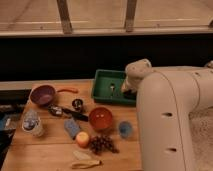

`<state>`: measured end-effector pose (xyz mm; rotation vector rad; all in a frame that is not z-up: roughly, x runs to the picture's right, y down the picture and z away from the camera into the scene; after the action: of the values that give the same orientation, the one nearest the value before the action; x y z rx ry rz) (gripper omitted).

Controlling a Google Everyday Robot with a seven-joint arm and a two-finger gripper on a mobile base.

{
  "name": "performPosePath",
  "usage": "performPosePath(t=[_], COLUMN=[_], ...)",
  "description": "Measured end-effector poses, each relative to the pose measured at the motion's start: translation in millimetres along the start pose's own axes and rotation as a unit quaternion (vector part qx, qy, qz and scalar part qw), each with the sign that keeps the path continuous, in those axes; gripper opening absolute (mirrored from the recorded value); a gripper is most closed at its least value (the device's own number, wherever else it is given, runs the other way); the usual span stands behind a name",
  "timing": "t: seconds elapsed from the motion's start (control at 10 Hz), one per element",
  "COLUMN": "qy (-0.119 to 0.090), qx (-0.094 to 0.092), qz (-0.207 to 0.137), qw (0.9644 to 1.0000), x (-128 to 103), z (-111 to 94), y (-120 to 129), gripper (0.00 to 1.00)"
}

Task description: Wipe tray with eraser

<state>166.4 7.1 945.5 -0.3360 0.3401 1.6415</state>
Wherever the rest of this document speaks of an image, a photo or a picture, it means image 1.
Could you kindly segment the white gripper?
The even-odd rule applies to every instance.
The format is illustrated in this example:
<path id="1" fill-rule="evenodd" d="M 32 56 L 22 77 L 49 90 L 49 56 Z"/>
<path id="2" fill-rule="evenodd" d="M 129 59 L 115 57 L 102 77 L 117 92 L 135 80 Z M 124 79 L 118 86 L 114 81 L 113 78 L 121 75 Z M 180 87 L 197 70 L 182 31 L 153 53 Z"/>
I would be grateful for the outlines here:
<path id="1" fill-rule="evenodd" d="M 136 93 L 140 81 L 151 72 L 152 65 L 148 59 L 141 59 L 129 63 L 125 67 L 126 78 L 121 86 L 121 91 Z"/>

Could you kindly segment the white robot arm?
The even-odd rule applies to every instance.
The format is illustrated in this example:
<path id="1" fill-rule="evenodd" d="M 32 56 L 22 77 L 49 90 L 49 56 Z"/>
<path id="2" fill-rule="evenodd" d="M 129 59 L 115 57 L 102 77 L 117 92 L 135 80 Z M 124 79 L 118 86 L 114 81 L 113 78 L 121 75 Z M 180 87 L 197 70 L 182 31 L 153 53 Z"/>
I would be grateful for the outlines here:
<path id="1" fill-rule="evenodd" d="M 125 67 L 123 92 L 136 95 L 144 171 L 197 171 L 189 114 L 213 107 L 213 67 Z"/>

